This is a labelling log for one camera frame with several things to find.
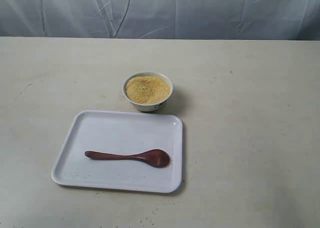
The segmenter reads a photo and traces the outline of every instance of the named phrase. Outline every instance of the cornmeal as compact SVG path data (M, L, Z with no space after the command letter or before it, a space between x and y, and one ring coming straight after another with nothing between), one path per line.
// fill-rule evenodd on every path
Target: cornmeal
M168 83L157 76L137 76L130 79L125 87L128 97L140 104L160 102L170 93Z

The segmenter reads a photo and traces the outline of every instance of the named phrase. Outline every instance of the bowl rim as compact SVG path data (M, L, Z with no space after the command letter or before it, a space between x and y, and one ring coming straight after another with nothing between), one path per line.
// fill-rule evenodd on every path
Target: bowl rim
M131 99L127 96L127 92L126 92L126 86L127 86L128 81L129 81L130 79L134 78L134 77L137 77L137 76L149 76L149 75L150 75L150 76L162 77L162 78L164 79L164 81L167 82L168 85L170 86L170 93L169 93L169 95L168 95L165 99L163 99L163 100L161 100L161 101L159 101L159 102L157 102L157 103L153 103L153 104L141 104L141 103L137 103L137 102L131 100ZM155 71L142 71L142 72L135 73L135 74L131 75L130 77L128 77L128 78L125 80L125 82L123 83L123 85L122 85L122 93L123 93L124 97L125 97L127 100L129 100L129 102L131 102L131 103L133 103L133 104L136 104L136 105L141 105L141 106L154 106L154 105L157 105L157 104L161 104L161 103L167 101L167 99L171 96L173 90L174 90L174 86L173 86L171 80L170 80L166 75L163 75L163 74L161 74L161 73L159 73L159 72L155 72Z

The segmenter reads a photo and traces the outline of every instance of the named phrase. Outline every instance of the spoon handle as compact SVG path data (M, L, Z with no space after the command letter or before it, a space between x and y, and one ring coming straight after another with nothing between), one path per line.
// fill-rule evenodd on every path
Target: spoon handle
M91 159L98 159L98 160L124 160L124 159L140 159L136 155L119 155L119 154L108 154L108 153L101 153L96 151L86 151L84 153L86 157Z

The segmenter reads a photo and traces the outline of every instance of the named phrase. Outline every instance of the spoon bowl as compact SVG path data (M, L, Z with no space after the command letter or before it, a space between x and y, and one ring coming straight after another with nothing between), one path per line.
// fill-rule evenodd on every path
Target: spoon bowl
M166 167L170 163L169 155L161 149L152 149L144 153L133 155L119 155L96 151L86 151L84 155L91 159L97 160L137 160L156 168Z

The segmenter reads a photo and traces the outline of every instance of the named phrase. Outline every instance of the white backdrop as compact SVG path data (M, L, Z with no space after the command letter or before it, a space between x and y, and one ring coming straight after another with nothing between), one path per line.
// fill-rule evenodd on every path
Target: white backdrop
M0 36L320 40L320 0L0 0Z

